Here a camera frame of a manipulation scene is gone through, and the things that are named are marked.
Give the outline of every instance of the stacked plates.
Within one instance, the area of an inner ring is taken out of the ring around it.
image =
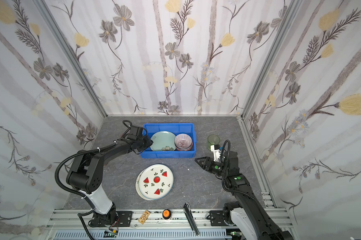
[[[145,200],[163,198],[174,183],[172,171],[163,164],[155,164],[143,170],[136,179],[138,195]]]
[[[179,151],[188,151],[192,148],[193,142],[190,136],[181,133],[175,137],[175,147]]]

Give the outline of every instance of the glass cup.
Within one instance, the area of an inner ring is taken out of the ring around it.
[[[210,136],[207,137],[207,149],[209,151],[211,151],[212,145],[216,145],[219,143],[220,143],[220,138],[217,135],[211,134]]]

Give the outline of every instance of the ceramic bowl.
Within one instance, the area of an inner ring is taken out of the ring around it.
[[[175,145],[179,149],[187,149],[192,145],[192,139],[187,134],[181,133],[175,137]]]
[[[178,151],[188,151],[188,150],[192,149],[192,145],[193,145],[193,144],[191,144],[190,147],[185,148],[185,149],[181,149],[181,148],[178,148],[178,147],[177,147],[177,150],[178,150]]]
[[[152,151],[175,151],[175,134],[168,131],[156,132],[151,137],[154,142],[151,145]]]

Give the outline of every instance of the white plate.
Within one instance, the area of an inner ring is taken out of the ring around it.
[[[175,134],[168,131],[156,132],[151,137],[153,141],[151,147],[152,151],[175,151]]]
[[[136,192],[137,192],[138,195],[139,195],[141,198],[143,198],[144,200],[153,200],[153,199],[148,199],[148,198],[146,198],[145,196],[143,196],[142,193],[141,193],[140,190],[139,190],[139,179],[140,179],[140,176],[142,175],[143,172],[144,172],[144,170],[139,173],[139,175],[138,175],[138,177],[137,177],[137,179],[136,179],[136,182],[135,182]]]
[[[165,165],[155,164],[142,172],[138,185],[144,197],[160,199],[170,192],[173,183],[174,176],[172,171]]]

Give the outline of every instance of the floral wallpaper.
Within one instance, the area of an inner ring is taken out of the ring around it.
[[[361,239],[361,1],[303,1],[245,121],[300,239]]]
[[[57,163],[102,121],[34,4],[0,0],[0,239],[40,238],[68,196]]]
[[[241,114],[285,0],[47,0],[108,114]]]

